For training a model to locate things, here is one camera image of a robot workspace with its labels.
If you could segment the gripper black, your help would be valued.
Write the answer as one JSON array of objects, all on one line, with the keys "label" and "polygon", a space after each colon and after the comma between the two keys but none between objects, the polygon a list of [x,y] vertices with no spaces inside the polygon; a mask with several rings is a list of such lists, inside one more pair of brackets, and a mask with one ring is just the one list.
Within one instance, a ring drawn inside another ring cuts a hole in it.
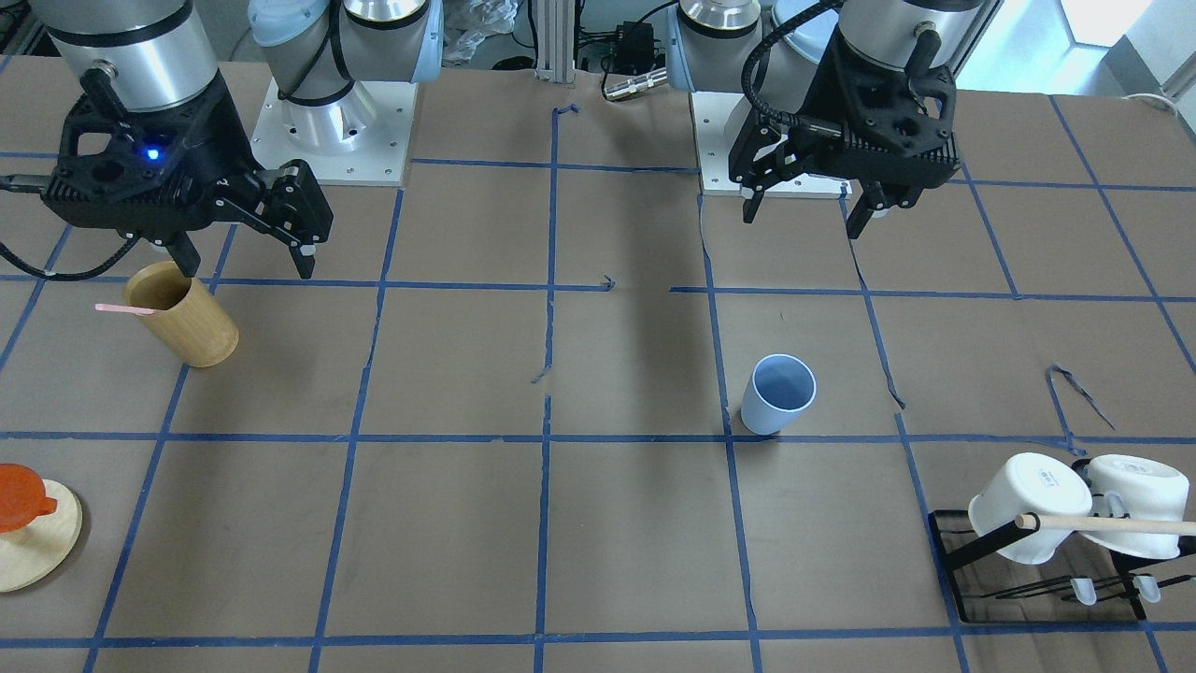
[{"label": "gripper black", "polygon": [[187,279],[201,264],[193,231],[248,224],[289,247],[299,277],[313,279],[317,244],[332,234],[332,208],[303,159],[277,167],[256,161],[222,74],[155,111],[126,108],[100,68],[85,71],[80,84],[42,196],[48,208],[77,227],[164,247]]},{"label": "gripper black", "polygon": [[730,176],[742,188],[744,224],[753,224],[770,188],[800,175],[858,181],[861,195],[847,218],[848,239],[856,241],[878,212],[913,208],[922,192],[957,175],[957,88],[940,61],[945,27],[897,26],[901,53],[892,61],[878,56],[864,30],[834,27],[795,110],[763,94],[771,49],[788,33],[789,26],[775,27],[742,67],[750,111],[732,146]]}]

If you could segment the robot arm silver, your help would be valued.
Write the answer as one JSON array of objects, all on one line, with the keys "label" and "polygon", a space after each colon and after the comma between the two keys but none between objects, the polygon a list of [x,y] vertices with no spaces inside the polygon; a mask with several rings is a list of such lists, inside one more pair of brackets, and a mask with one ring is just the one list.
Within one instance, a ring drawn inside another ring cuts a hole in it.
[{"label": "robot arm silver", "polygon": [[[779,19],[777,12],[791,8]],[[813,175],[854,181],[856,239],[957,175],[951,60],[978,1],[681,1],[669,12],[672,88],[740,94],[727,159],[752,222],[765,192]]]},{"label": "robot arm silver", "polygon": [[251,1],[287,137],[285,163],[260,161],[193,1],[33,1],[33,14],[83,94],[65,115],[51,175],[5,176],[65,222],[161,247],[185,277],[191,233],[242,222],[287,247],[310,279],[332,208],[312,167],[385,142],[368,82],[435,80],[440,1]]}]

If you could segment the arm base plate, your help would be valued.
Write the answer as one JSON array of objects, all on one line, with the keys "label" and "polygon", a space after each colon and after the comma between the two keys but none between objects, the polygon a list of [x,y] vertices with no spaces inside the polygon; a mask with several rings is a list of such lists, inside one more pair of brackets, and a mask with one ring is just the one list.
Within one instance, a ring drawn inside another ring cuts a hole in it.
[{"label": "arm base plate", "polygon": [[[738,183],[731,181],[730,152],[744,122],[750,104],[742,93],[691,94],[692,137],[695,137],[702,192],[718,196],[743,196]],[[819,175],[800,175],[779,183],[765,192],[769,197],[838,198],[853,192],[846,179]]]},{"label": "arm base plate", "polygon": [[251,134],[266,169],[303,159],[321,186],[402,186],[420,88],[413,82],[356,82],[341,100],[304,108],[266,90]]}]

